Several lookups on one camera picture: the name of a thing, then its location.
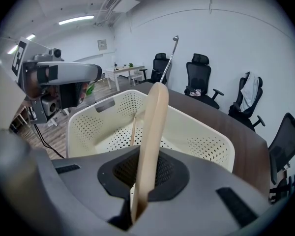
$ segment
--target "ceiling light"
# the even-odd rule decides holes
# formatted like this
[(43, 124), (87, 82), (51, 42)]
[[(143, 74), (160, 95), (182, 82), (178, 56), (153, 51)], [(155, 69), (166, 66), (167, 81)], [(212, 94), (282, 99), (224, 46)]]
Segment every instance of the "ceiling light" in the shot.
[(35, 38), (34, 34), (31, 34), (30, 36), (28, 36), (26, 39), (31, 40), (32, 38)]
[[(31, 40), (32, 38), (35, 38), (35, 35), (34, 35), (34, 34), (29, 35), (26, 39)], [(17, 48), (18, 48), (17, 45), (14, 46), (14, 47), (8, 52), (8, 54), (12, 54), (12, 53), (14, 53), (14, 52), (16, 51)]]
[(63, 25), (63, 24), (66, 24), (66, 23), (74, 22), (74, 21), (84, 20), (84, 19), (93, 19), (93, 18), (94, 18), (94, 15), (85, 16), (85, 17), (78, 17), (78, 18), (71, 18), (71, 19), (59, 22), (59, 25)]

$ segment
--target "dark wooden table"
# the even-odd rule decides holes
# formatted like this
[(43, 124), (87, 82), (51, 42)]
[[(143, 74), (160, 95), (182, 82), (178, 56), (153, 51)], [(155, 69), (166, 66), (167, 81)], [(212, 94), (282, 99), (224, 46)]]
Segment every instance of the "dark wooden table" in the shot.
[[(135, 89), (148, 94), (152, 85), (146, 82), (134, 87), (122, 88), (117, 93)], [(233, 174), (268, 197), (270, 160), (267, 144), (263, 138), (227, 114), (181, 93), (169, 90), (169, 105), (205, 123), (230, 139), (235, 148)]]

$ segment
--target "green object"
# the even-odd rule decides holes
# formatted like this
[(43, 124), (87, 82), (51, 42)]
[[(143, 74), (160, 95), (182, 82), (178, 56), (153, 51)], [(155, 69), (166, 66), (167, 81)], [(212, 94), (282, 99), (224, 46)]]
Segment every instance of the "green object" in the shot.
[(85, 93), (87, 96), (92, 94), (93, 90), (94, 90), (95, 84), (92, 84), (88, 87), (87, 92)]

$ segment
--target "white laundry basket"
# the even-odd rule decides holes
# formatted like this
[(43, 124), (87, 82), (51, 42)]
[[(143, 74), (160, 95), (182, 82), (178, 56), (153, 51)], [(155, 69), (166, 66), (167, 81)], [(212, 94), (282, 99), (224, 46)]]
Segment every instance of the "white laundry basket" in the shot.
[[(145, 109), (147, 95), (128, 90), (89, 106), (69, 120), (68, 156), (86, 156), (130, 146), (136, 113)], [(141, 144), (143, 117), (137, 118), (134, 145)], [(202, 122), (168, 107), (161, 147), (215, 162), (232, 172), (231, 141)]]

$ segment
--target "wooden spatula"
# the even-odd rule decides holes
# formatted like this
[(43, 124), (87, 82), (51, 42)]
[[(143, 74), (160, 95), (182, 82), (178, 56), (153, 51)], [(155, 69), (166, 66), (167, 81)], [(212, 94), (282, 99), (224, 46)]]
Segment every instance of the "wooden spatula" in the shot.
[(147, 96), (137, 178), (131, 209), (134, 223), (148, 204), (148, 193), (154, 189), (157, 159), (168, 109), (168, 90), (155, 83)]

